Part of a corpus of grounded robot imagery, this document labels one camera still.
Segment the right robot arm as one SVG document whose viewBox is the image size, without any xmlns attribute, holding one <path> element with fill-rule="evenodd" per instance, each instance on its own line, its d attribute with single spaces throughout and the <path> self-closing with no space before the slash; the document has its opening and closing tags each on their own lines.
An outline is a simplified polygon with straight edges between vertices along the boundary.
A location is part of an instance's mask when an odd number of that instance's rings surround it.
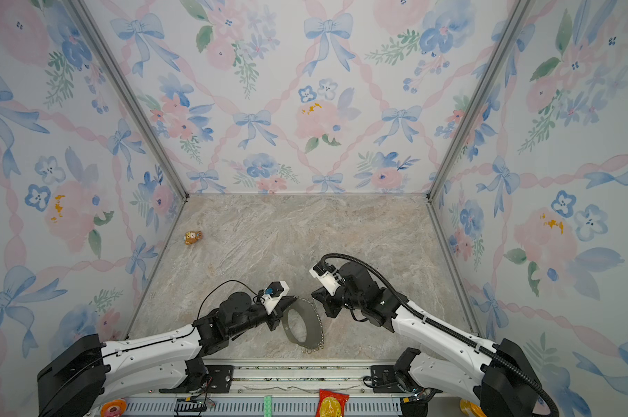
<svg viewBox="0 0 628 417">
<path fill-rule="evenodd" d="M 543 387 L 515 342 L 495 343 L 436 318 L 364 262 L 335 267 L 321 260 L 310 274 L 321 284 L 312 296 L 327 316 L 347 309 L 426 348 L 406 349 L 393 368 L 406 392 L 442 391 L 476 404 L 487 416 L 535 415 Z"/>
</svg>

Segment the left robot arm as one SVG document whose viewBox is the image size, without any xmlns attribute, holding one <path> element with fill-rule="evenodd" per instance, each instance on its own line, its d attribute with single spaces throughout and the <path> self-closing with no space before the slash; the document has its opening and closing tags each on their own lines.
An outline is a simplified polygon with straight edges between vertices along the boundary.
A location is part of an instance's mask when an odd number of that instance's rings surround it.
<svg viewBox="0 0 628 417">
<path fill-rule="evenodd" d="M 233 293 L 206 316 L 163 334 L 123 342 L 83 336 L 38 374 L 39 414 L 83 416 L 109 401 L 149 390 L 196 391 L 208 378 L 206 356 L 253 328 L 274 330 L 296 300 L 276 283 L 260 301 L 245 292 Z"/>
</svg>

